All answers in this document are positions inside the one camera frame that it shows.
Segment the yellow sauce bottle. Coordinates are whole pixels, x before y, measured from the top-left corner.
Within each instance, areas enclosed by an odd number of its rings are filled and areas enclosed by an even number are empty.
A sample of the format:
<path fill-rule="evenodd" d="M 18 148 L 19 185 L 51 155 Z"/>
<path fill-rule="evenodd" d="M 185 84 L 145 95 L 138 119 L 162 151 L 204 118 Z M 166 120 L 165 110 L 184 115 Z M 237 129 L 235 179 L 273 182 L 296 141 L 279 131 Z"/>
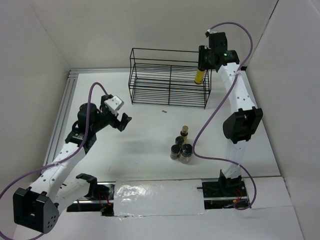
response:
<path fill-rule="evenodd" d="M 202 84 L 203 81 L 204 81 L 204 76 L 205 76 L 205 71 L 198 69 L 198 70 L 197 70 L 197 73 L 196 73 L 196 75 L 195 75 L 194 82 L 195 82 L 197 85 Z"/>
<path fill-rule="evenodd" d="M 184 144 L 187 142 L 188 134 L 189 134 L 189 127 L 187 125 L 184 125 L 180 131 L 180 136 L 183 138 Z"/>

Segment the small black-lid spice jar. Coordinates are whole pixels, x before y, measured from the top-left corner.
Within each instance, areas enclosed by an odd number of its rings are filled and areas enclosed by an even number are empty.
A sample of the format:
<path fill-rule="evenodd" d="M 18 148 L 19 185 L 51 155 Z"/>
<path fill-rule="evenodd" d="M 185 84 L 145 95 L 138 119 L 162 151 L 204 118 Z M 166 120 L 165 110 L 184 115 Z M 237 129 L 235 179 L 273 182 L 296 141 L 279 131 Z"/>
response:
<path fill-rule="evenodd" d="M 175 138 L 175 144 L 178 145 L 178 146 L 182 146 L 184 144 L 185 140 L 182 136 L 177 136 Z"/>

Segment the large black-lid spice jar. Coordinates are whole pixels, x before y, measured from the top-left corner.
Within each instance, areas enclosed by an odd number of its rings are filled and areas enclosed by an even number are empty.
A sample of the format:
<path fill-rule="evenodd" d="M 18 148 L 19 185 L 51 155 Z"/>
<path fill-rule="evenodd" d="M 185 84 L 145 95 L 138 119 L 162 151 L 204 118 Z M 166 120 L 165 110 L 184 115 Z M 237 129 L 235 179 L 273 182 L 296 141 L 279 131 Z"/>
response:
<path fill-rule="evenodd" d="M 180 148 L 179 161 L 182 164 L 188 164 L 193 155 L 193 146 L 189 143 L 183 144 Z"/>

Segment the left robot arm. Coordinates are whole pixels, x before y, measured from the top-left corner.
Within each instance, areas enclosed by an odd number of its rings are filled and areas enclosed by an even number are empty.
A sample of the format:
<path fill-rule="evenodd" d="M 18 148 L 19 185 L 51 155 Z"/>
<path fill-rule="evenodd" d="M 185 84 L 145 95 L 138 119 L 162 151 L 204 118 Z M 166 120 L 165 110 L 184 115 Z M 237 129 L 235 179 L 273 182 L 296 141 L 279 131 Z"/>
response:
<path fill-rule="evenodd" d="M 94 145 L 96 133 L 104 127 L 123 131 L 131 121 L 126 113 L 118 119 L 118 110 L 124 102 L 118 97 L 105 100 L 97 108 L 84 103 L 77 113 L 77 121 L 52 164 L 28 188 L 18 188 L 13 194 L 13 219 L 18 225 L 47 234 L 56 225 L 62 211 L 75 200 L 97 197 L 97 178 L 78 174 L 67 182 L 73 168 L 87 155 Z"/>

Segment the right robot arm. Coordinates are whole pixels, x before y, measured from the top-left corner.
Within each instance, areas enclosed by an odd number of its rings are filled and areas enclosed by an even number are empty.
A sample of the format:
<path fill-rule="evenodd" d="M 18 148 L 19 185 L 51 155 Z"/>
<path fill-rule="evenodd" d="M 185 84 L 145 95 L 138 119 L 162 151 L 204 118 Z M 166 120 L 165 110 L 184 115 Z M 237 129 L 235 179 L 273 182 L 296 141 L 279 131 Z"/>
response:
<path fill-rule="evenodd" d="M 228 41 L 224 32 L 208 30 L 205 33 L 208 46 L 201 45 L 198 49 L 198 70 L 195 83 L 201 84 L 206 71 L 215 70 L 227 91 L 231 115 L 223 122 L 222 130 L 226 139 L 227 159 L 232 161 L 220 171 L 224 180 L 218 184 L 223 196 L 230 196 L 236 189 L 233 180 L 240 178 L 241 167 L 247 142 L 256 132 L 263 111 L 251 100 L 243 77 L 238 54 L 228 49 Z"/>

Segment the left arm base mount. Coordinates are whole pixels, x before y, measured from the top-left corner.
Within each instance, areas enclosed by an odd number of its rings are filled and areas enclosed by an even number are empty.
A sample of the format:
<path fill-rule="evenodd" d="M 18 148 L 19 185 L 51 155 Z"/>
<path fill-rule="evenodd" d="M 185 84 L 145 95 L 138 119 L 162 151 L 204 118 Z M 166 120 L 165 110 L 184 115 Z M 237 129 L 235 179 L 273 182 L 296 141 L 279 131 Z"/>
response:
<path fill-rule="evenodd" d="M 89 183 L 88 193 L 67 207 L 68 213 L 100 212 L 101 216 L 114 216 L 115 183 L 98 182 L 97 178 L 81 173 L 75 177 Z"/>

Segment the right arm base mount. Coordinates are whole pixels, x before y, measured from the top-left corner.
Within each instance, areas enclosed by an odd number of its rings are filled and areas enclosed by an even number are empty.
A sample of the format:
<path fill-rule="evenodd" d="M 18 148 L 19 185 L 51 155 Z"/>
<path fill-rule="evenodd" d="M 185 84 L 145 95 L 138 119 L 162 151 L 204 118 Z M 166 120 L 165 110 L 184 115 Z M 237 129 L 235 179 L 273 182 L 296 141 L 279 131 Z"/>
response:
<path fill-rule="evenodd" d="M 226 178 L 222 170 L 218 180 L 203 181 L 196 189 L 202 191 L 206 210 L 243 209 L 250 203 L 242 177 Z"/>

